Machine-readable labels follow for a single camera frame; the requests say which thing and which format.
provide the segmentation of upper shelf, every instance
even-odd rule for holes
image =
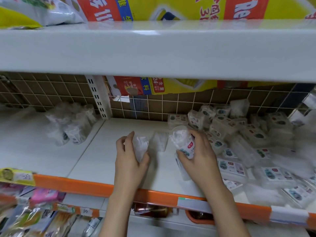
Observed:
[[[90,22],[0,39],[0,71],[315,82],[312,20]]]

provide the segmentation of forearm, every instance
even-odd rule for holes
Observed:
[[[133,203],[133,194],[113,192],[107,205],[105,220],[99,237],[125,237]]]
[[[209,187],[205,196],[212,209],[219,237],[250,237],[234,197],[223,183]]]

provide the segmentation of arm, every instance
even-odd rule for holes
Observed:
[[[219,237],[250,237],[234,197],[223,183],[217,159],[205,134],[190,130],[195,137],[194,157],[177,151],[178,158],[191,179],[203,191],[214,215]]]
[[[148,152],[146,152],[141,163],[138,163],[132,144],[133,137],[134,132],[131,132],[116,142],[114,190],[109,198],[99,237],[127,236],[127,225],[133,199],[150,161]]]

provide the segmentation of person's right hand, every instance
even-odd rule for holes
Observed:
[[[223,185],[216,155],[206,135],[196,130],[189,130],[189,133],[195,137],[194,157],[188,159],[182,151],[177,150],[184,169],[204,193],[210,186]]]

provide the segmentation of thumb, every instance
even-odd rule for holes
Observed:
[[[148,166],[149,166],[149,163],[150,163],[150,156],[148,154],[148,151],[146,151],[144,153],[144,156],[143,156],[143,159],[142,161],[140,162],[139,164],[139,167],[141,169],[141,171],[145,174],[145,172],[147,171],[148,169]]]
[[[190,159],[180,150],[177,150],[177,155],[185,170],[188,170],[189,166],[191,165]]]

